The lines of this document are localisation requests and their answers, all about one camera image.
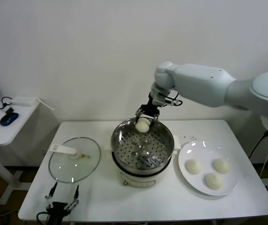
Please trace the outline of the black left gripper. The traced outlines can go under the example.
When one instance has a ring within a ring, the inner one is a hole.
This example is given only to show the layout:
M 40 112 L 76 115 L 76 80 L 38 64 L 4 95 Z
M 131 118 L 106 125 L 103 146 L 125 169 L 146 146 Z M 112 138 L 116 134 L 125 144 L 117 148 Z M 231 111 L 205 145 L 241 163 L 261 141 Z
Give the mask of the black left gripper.
M 68 216 L 71 210 L 73 210 L 79 203 L 79 185 L 77 185 L 74 199 L 70 204 L 64 202 L 52 202 L 57 184 L 58 183 L 55 182 L 49 194 L 45 196 L 45 199 L 47 201 L 46 209 L 49 215 L 48 222 L 46 223 L 47 225 L 61 225 L 63 218 Z

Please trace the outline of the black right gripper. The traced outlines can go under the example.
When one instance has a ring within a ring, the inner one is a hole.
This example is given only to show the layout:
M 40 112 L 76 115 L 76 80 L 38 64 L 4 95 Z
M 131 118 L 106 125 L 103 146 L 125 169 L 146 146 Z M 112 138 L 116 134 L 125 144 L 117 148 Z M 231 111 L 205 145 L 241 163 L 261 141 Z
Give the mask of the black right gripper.
M 149 117 L 153 117 L 151 120 L 151 127 L 158 122 L 160 111 L 157 106 L 153 105 L 153 98 L 151 94 L 148 95 L 148 102 L 145 105 L 141 105 L 135 113 L 135 123 L 138 122 L 139 118 L 144 114 Z

